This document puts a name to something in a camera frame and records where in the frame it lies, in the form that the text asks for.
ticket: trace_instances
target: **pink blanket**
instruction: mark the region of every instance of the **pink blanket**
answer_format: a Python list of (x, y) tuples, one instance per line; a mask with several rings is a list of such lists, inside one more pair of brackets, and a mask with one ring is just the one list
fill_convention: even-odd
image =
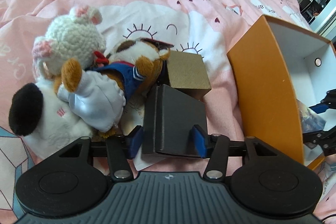
[[(20, 138), (5, 131), (11, 98), (24, 84), (34, 81), (31, 48), (51, 19), (74, 5), (100, 9), (98, 26), (107, 47), (125, 38), (153, 37), (173, 43), (173, 49), (204, 57), (212, 91), (204, 102), (208, 131), (242, 140), (237, 92), (227, 51), (262, 14), (282, 18), (309, 28), (297, 0), (0, 0), (0, 223), (13, 223), (23, 212), (13, 194), (18, 176), (39, 160)], [(207, 160), (166, 159), (147, 170), (203, 172)], [(230, 159), (227, 174), (240, 166)], [(95, 166), (107, 171), (104, 160)]]

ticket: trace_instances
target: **black plush ear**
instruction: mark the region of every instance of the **black plush ear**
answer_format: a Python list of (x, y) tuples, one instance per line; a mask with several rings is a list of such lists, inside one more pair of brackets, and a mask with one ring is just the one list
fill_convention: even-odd
[(15, 135), (31, 134), (42, 116), (43, 94), (34, 84), (29, 83), (13, 96), (8, 122)]

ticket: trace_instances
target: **gray ribbed panel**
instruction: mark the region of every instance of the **gray ribbed panel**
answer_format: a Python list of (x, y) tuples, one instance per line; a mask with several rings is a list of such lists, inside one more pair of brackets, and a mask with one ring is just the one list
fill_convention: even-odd
[(313, 216), (296, 220), (270, 220), (253, 215), (237, 205), (223, 185), (206, 182), (198, 173), (141, 172), (139, 177), (130, 183), (117, 183), (102, 203), (81, 215), (49, 220), (27, 214), (17, 223), (318, 224), (320, 222)]

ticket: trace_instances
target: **brown cardboard box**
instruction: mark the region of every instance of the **brown cardboard box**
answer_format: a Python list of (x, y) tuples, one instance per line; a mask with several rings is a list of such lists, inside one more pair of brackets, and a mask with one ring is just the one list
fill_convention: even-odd
[[(296, 99), (312, 106), (336, 88), (333, 45), (311, 31), (261, 16), (230, 49), (228, 57), (236, 79), (244, 134), (256, 136), (292, 159), (316, 168), (324, 159), (322, 149), (318, 146), (309, 150), (303, 145)], [(319, 67), (315, 65), (317, 58), (322, 61)], [(331, 111), (322, 114), (332, 127), (336, 113)]]
[(211, 90), (201, 55), (171, 51), (167, 60), (167, 72), (165, 84), (197, 100)]

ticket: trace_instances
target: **red bow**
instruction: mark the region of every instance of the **red bow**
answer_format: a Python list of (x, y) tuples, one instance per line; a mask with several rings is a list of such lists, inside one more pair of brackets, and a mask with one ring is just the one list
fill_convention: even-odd
[(95, 51), (94, 55), (97, 57), (97, 59), (95, 60), (95, 64), (98, 67), (103, 67), (109, 64), (109, 60), (101, 52)]

